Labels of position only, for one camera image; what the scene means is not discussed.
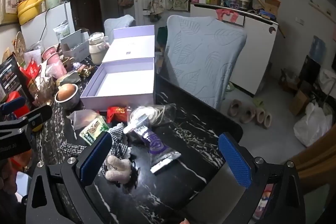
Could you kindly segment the black white checkered cloth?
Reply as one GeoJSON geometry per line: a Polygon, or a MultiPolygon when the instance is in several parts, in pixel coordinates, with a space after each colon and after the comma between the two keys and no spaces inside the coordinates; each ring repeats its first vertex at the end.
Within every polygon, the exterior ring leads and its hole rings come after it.
{"type": "MultiPolygon", "coordinates": [[[[131,153],[131,147],[127,144],[126,136],[123,134],[123,123],[118,123],[116,126],[110,128],[108,133],[112,137],[112,148],[108,153],[108,156],[115,156],[119,159],[129,159],[131,153]]],[[[60,151],[64,152],[67,156],[79,156],[86,148],[84,145],[76,145],[71,143],[62,143],[60,151]]]]}

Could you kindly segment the clear plastic bag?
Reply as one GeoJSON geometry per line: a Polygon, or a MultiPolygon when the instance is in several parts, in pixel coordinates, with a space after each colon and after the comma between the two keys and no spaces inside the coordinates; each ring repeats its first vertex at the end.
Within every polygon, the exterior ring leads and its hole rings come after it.
{"type": "Polygon", "coordinates": [[[93,110],[77,110],[71,113],[67,118],[71,121],[74,130],[79,130],[88,126],[93,120],[99,117],[100,114],[93,110]]]}

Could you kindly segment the small red snack packet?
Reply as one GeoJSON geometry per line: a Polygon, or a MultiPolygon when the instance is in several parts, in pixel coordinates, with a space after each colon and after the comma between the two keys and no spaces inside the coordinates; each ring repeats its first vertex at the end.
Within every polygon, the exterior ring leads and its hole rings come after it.
{"type": "Polygon", "coordinates": [[[109,107],[106,113],[106,121],[112,123],[117,122],[127,122],[127,111],[125,107],[112,106],[109,107]]]}

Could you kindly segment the red cylindrical can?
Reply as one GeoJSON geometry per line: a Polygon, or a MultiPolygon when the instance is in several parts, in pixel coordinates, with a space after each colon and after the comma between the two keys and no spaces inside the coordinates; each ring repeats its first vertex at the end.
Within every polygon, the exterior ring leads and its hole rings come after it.
{"type": "Polygon", "coordinates": [[[25,97],[21,96],[19,92],[13,91],[8,95],[4,112],[6,115],[14,114],[18,119],[29,113],[30,109],[26,104],[25,97]]]}

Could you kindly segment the glass mug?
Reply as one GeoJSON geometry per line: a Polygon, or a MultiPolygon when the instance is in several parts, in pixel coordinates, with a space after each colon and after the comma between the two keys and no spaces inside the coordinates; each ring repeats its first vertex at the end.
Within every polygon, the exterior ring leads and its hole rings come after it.
{"type": "Polygon", "coordinates": [[[34,101],[33,105],[41,107],[52,106],[54,103],[55,82],[52,77],[37,77],[29,86],[29,92],[34,101]]]}

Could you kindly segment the black printed package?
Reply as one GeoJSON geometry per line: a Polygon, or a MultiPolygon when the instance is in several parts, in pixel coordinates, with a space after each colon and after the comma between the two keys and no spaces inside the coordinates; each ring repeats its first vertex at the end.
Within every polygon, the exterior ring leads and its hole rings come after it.
{"type": "Polygon", "coordinates": [[[18,92],[20,96],[27,98],[23,84],[23,76],[19,70],[14,55],[10,55],[3,63],[1,63],[1,102],[7,100],[11,92],[18,92]]]}

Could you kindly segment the steel bowl with bread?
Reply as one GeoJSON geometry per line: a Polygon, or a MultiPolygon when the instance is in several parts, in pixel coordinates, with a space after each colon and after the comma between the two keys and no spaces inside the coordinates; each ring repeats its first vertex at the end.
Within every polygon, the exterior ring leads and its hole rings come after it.
{"type": "Polygon", "coordinates": [[[64,84],[60,86],[55,95],[55,102],[60,104],[64,110],[71,110],[80,101],[79,88],[76,84],[64,84]]]}

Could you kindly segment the pink cup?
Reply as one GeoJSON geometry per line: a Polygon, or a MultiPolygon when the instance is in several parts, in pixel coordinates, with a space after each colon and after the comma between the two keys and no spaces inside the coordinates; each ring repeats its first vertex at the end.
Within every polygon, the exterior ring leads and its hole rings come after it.
{"type": "Polygon", "coordinates": [[[55,79],[59,79],[67,74],[67,71],[54,46],[47,48],[42,53],[43,60],[47,63],[46,73],[55,79]]]}

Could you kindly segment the pink slippers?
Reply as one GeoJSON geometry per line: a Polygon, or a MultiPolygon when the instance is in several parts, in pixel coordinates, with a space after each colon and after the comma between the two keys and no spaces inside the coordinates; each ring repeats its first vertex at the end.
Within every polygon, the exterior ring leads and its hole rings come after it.
{"type": "Polygon", "coordinates": [[[227,114],[231,118],[240,114],[240,123],[248,124],[252,121],[255,121],[257,125],[263,126],[265,129],[270,128],[273,119],[272,114],[261,107],[255,108],[248,106],[243,109],[242,102],[237,99],[231,101],[227,110],[227,114]]]}

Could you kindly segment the white cardboard box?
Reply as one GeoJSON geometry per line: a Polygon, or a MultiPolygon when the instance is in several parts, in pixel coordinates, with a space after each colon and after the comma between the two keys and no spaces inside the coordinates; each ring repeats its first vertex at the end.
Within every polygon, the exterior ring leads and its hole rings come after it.
{"type": "Polygon", "coordinates": [[[75,31],[60,39],[62,53],[65,57],[73,57],[75,62],[81,62],[89,56],[88,32],[75,31]]]}

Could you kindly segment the white refrigerator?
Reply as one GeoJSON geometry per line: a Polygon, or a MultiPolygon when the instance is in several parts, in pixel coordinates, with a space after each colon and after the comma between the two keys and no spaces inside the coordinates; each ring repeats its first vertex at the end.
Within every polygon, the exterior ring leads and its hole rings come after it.
{"type": "Polygon", "coordinates": [[[54,28],[65,20],[68,21],[70,33],[75,32],[71,2],[66,2],[50,9],[48,12],[43,12],[22,25],[21,32],[26,48],[31,47],[38,41],[41,41],[45,48],[57,44],[58,38],[54,28]]]}

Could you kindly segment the white plastic bag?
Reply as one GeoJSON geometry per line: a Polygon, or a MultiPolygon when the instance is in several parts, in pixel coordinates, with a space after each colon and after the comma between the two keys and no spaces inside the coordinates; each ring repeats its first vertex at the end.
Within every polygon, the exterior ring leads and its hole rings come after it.
{"type": "Polygon", "coordinates": [[[305,146],[310,147],[331,129],[333,115],[325,115],[318,103],[308,103],[305,115],[295,123],[295,137],[305,146]]]}

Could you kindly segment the lavender open gift box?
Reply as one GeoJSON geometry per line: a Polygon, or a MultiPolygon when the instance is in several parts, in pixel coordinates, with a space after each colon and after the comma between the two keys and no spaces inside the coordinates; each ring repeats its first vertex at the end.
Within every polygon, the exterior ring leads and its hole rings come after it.
{"type": "Polygon", "coordinates": [[[154,104],[155,67],[152,57],[102,63],[83,90],[86,109],[154,104]]]}

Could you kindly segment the cream ceramic jar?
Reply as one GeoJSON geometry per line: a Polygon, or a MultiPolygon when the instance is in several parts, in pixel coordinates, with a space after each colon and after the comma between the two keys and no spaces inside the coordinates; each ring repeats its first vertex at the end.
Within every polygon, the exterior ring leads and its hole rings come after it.
{"type": "Polygon", "coordinates": [[[90,35],[89,39],[89,54],[94,65],[100,65],[109,49],[108,36],[103,32],[95,32],[90,35]]]}

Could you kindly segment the white cabinet counter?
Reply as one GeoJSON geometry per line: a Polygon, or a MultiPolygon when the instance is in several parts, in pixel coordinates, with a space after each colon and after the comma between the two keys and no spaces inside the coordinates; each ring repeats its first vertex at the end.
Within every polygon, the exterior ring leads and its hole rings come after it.
{"type": "Polygon", "coordinates": [[[201,3],[191,4],[190,16],[213,16],[245,30],[247,40],[232,72],[231,82],[255,96],[261,89],[269,64],[278,23],[249,12],[201,3]]]}

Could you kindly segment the yellow enamel pot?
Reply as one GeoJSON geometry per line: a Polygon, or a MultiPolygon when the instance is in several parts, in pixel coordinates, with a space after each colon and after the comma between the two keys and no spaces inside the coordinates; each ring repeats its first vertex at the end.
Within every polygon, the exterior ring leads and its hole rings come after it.
{"type": "Polygon", "coordinates": [[[17,16],[22,26],[39,15],[39,4],[45,0],[22,0],[17,4],[17,16]]]}

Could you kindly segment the far light blue chair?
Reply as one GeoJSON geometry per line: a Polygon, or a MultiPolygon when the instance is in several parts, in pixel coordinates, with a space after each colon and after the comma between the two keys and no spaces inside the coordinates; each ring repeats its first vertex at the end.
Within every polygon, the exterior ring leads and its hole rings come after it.
{"type": "Polygon", "coordinates": [[[124,15],[119,18],[109,18],[104,22],[104,34],[108,36],[108,43],[111,44],[114,40],[114,29],[126,28],[133,26],[135,23],[134,17],[131,15],[124,15]]]}

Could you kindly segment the light blue chair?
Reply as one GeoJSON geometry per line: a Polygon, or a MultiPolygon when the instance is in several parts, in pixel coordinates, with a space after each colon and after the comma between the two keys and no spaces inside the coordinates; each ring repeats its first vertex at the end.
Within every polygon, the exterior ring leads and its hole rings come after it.
{"type": "Polygon", "coordinates": [[[134,17],[131,15],[124,15],[119,18],[109,18],[104,22],[104,34],[108,36],[108,43],[111,44],[114,40],[114,29],[126,28],[133,26],[135,23],[134,17]]]}
{"type": "Polygon", "coordinates": [[[216,110],[221,109],[246,32],[212,16],[167,19],[167,43],[160,74],[216,110]]]}

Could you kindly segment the lavender box lid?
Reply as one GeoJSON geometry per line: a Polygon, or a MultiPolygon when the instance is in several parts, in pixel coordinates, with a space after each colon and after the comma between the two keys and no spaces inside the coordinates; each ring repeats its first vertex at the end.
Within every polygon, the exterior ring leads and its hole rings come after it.
{"type": "Polygon", "coordinates": [[[112,61],[154,58],[154,25],[114,29],[113,36],[114,40],[102,60],[103,64],[112,61]]]}

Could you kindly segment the near light blue chair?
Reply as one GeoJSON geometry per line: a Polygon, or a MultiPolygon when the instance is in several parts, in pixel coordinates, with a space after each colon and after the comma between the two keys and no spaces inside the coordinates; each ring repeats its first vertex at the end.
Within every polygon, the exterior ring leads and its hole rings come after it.
{"type": "Polygon", "coordinates": [[[160,74],[216,110],[221,109],[246,32],[212,16],[167,19],[167,43],[160,74]]]}

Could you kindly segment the brown cardboard box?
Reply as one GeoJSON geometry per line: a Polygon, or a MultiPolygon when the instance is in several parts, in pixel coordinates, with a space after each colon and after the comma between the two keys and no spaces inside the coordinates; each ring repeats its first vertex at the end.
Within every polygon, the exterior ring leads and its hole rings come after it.
{"type": "Polygon", "coordinates": [[[278,0],[265,0],[264,10],[277,17],[280,5],[281,2],[278,0]]]}

